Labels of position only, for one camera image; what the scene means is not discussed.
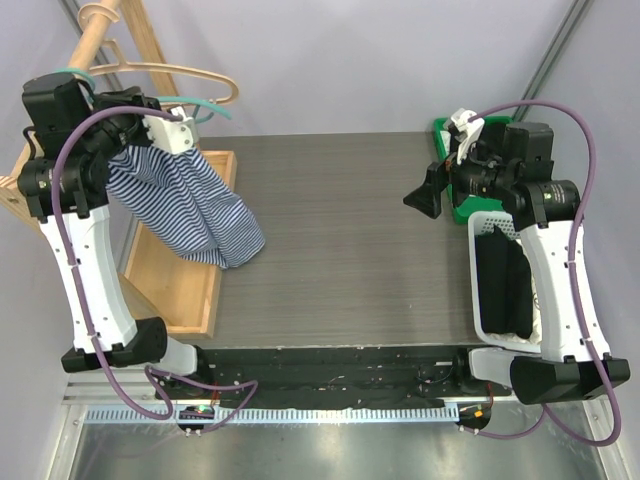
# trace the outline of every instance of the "wooden frame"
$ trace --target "wooden frame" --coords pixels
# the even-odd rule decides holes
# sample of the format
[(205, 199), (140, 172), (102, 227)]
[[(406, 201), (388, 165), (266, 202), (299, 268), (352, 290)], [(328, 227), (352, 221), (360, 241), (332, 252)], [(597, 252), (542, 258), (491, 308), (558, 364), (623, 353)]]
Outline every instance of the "wooden frame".
[[(143, 61), (166, 62), (142, 0), (102, 0), (100, 5), (112, 11), (120, 9)], [(113, 21), (114, 15), (102, 14), (99, 9), (91, 12), (84, 33), (71, 55), (69, 67), (89, 69)], [(171, 74), (151, 72), (151, 79), (159, 95), (178, 95)], [(236, 172), (233, 152), (203, 153), (233, 188)], [(0, 176), (0, 204), (40, 234), (38, 223), (29, 215), (26, 200), (17, 185), (18, 175), (28, 157), (29, 149), (25, 145), (11, 174)], [(153, 252), (153, 262), (145, 264), (143, 259), (149, 259), (148, 252)], [(170, 334), (182, 338), (203, 338), (213, 335), (220, 276), (218, 267), (178, 258), (144, 226), (138, 225), (127, 271), (120, 275), (120, 286), (134, 318), (160, 316), (167, 319)], [(167, 295), (167, 289), (173, 292), (173, 296)], [(197, 295), (185, 297), (179, 294), (195, 290)], [(167, 297), (180, 304), (167, 303)]]

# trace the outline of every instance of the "white basket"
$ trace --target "white basket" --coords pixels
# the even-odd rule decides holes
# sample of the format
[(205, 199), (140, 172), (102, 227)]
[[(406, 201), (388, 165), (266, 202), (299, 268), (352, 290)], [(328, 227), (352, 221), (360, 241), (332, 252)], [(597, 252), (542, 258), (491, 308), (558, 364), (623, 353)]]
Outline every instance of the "white basket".
[(469, 265), (471, 267), (471, 297), (473, 299), (473, 326), (476, 335), (485, 343), (498, 347), (518, 350), (528, 353), (540, 353), (540, 345), (533, 343), (509, 342), (491, 338), (482, 330), (480, 320), (480, 297), (478, 295), (478, 272), (476, 270), (476, 237), (486, 233), (493, 233), (493, 226), (497, 225), (511, 240), (520, 238), (513, 228), (511, 215), (505, 212), (475, 212), (469, 217)]

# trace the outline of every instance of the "striped cloth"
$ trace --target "striped cloth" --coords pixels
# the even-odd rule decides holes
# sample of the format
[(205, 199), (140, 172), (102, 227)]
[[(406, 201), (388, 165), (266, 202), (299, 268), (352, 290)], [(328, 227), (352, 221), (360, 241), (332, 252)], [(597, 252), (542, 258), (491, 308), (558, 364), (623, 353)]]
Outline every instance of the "striped cloth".
[(108, 191), (184, 259), (238, 267), (264, 245), (251, 211), (196, 148), (129, 146), (109, 169)]

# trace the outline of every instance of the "white wall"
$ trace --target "white wall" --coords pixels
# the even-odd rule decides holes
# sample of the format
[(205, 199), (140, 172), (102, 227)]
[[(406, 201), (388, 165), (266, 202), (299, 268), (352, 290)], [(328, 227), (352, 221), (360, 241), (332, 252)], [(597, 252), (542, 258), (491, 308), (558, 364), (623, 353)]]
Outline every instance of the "white wall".
[[(568, 4), (154, 0), (147, 9), (169, 62), (240, 86), (234, 120), (202, 129), (222, 136), (423, 131), (460, 106), (520, 98)], [(177, 83), (188, 95), (225, 92)]]
[[(0, 18), (3, 108), (0, 172), (8, 174), (29, 125), (21, 102), (28, 79), (66, 65), (77, 36), (51, 0), (16, 3)], [(69, 307), (46, 242), (0, 208), (0, 385), (2, 478), (43, 478), (71, 346)]]
[[(585, 254), (602, 328), (614, 356), (631, 363), (631, 381), (616, 392), (623, 409), (625, 443), (638, 462), (640, 3), (593, 3), (540, 96), (577, 109), (596, 137), (599, 160), (586, 212)], [(555, 130), (555, 178), (570, 178), (583, 186), (587, 150), (577, 127), (560, 114), (542, 109), (534, 109), (528, 119), (545, 121)]]

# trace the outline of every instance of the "black cloth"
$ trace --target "black cloth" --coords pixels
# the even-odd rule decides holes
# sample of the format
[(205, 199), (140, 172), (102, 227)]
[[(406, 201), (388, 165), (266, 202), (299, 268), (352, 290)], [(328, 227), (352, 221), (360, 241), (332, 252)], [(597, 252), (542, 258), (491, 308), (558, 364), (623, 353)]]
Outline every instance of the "black cloth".
[(482, 330), (528, 339), (533, 333), (533, 291), (522, 247), (497, 226), (475, 241)]

